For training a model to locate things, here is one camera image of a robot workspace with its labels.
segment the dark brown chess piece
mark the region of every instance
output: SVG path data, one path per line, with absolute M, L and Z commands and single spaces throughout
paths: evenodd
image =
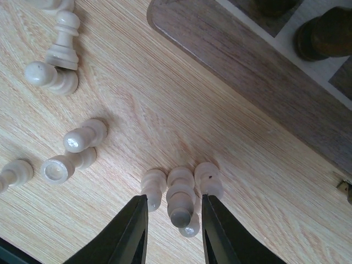
M 294 42 L 296 53 L 306 61 L 352 55 L 352 9 L 334 7 L 304 23 Z
M 293 8 L 299 0 L 255 0 L 259 11 L 267 16 L 277 18 Z

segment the white pawn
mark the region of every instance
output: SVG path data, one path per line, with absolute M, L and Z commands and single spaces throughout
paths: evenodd
M 78 36 L 80 21 L 78 16 L 70 11 L 60 11 L 56 15 L 58 37 L 56 42 L 46 52 L 45 62 L 51 65 L 77 70 L 78 57 L 73 49 L 73 37 Z
M 78 87 L 78 77 L 74 71 L 56 69 L 44 62 L 28 64 L 24 76 L 29 83 L 56 95 L 70 95 Z
M 56 15 L 61 10 L 73 12 L 75 0 L 26 0 L 32 6 L 42 9 L 48 15 Z
M 178 228 L 184 228 L 191 222 L 196 202 L 194 185 L 192 172 L 184 167 L 174 168 L 167 178 L 167 212 L 172 224 Z
M 161 170 L 152 169 L 146 172 L 141 181 L 141 195 L 148 198 L 148 211 L 154 212 L 160 207 L 161 198 L 166 191 L 166 175 Z
M 32 166 L 20 159 L 10 162 L 3 167 L 0 173 L 0 193 L 9 186 L 21 186 L 33 177 Z
M 219 200 L 224 196 L 224 189 L 219 178 L 219 169 L 211 162 L 199 164 L 194 171 L 194 178 L 201 194 L 215 195 Z
M 81 153 L 66 151 L 65 155 L 55 156 L 45 161 L 40 168 L 40 173 L 47 182 L 61 184 L 66 182 L 76 169 L 82 170 L 91 166 L 96 158 L 97 153 L 93 147 Z
M 192 238 L 198 234 L 200 230 L 200 221 L 198 213 L 201 211 L 200 198 L 196 197 L 196 202 L 194 204 L 194 214 L 192 216 L 191 222 L 184 228 L 179 228 L 179 232 L 185 238 Z
M 89 119 L 79 128 L 68 132 L 64 136 L 64 147 L 67 151 L 78 153 L 88 147 L 96 147 L 107 137 L 108 128 L 98 119 Z

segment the wooden table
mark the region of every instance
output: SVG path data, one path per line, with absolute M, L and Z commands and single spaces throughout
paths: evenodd
M 24 80 L 56 38 L 54 19 L 21 0 L 0 2 L 0 165 L 23 158 L 35 169 L 0 196 L 0 237 L 62 263 L 139 193 L 145 171 L 213 161 L 224 204 L 283 260 L 350 263 L 351 207 L 336 189 L 343 173 L 154 32 L 149 2 L 76 0 L 80 85 L 69 97 Z M 109 123 L 96 163 L 48 185 L 41 163 L 92 117 Z M 201 234 L 181 237 L 165 199 L 150 214 L 147 263 L 204 263 Z

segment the chessboard border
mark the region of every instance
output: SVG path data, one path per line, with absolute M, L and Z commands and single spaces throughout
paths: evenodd
M 152 0 L 147 20 L 352 180 L 352 111 L 219 3 Z

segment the chessboard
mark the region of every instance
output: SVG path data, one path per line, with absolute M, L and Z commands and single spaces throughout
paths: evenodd
M 304 62 L 293 49 L 300 25 L 352 2 L 304 0 L 274 20 L 259 16 L 252 1 L 153 0 L 147 19 L 352 180 L 352 59 Z

